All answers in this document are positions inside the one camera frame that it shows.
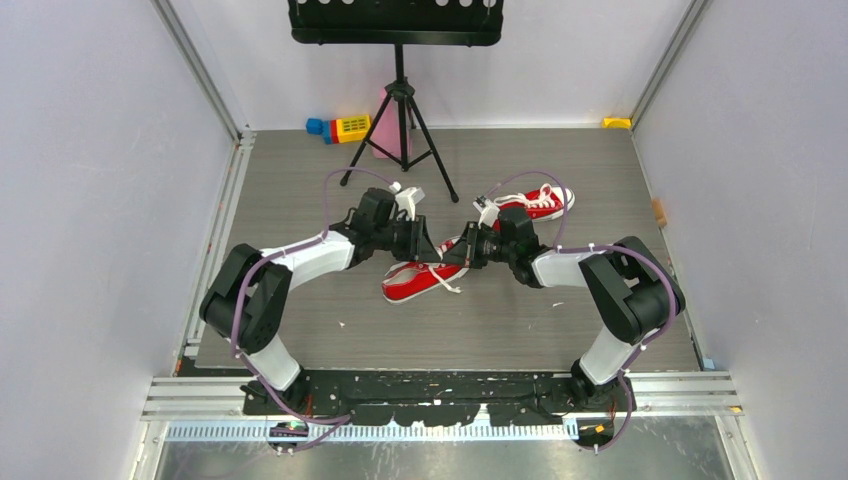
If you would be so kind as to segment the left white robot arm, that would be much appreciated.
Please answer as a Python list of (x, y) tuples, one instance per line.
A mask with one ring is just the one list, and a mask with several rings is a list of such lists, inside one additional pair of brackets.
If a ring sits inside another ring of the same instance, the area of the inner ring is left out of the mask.
[(305, 385), (296, 380), (302, 367), (279, 337), (288, 294), (377, 251), (397, 261), (438, 262), (426, 218), (416, 212), (423, 197), (420, 187), (370, 188), (344, 220), (314, 237), (266, 250), (239, 244), (226, 256), (199, 316), (268, 382), (268, 400), (280, 412), (298, 412), (307, 398)]

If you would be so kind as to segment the red sneaker with laces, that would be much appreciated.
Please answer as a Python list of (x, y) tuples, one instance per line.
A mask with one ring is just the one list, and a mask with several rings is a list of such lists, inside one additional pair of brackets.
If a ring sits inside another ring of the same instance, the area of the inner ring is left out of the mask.
[(396, 263), (384, 275), (382, 295), (387, 302), (397, 305), (439, 288), (461, 294), (462, 289), (452, 282), (462, 278), (467, 271), (467, 268), (446, 263)]

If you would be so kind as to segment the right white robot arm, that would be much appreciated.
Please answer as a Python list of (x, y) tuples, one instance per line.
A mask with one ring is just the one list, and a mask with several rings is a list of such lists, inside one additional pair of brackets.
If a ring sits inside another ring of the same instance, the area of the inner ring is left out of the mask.
[(500, 211), (497, 223), (468, 223), (443, 261), (469, 269), (505, 263), (519, 283), (536, 289), (587, 288), (602, 327), (571, 368), (570, 392), (580, 408), (598, 409), (610, 398), (610, 383), (684, 311), (680, 287), (635, 236), (608, 245), (549, 247), (520, 208)]

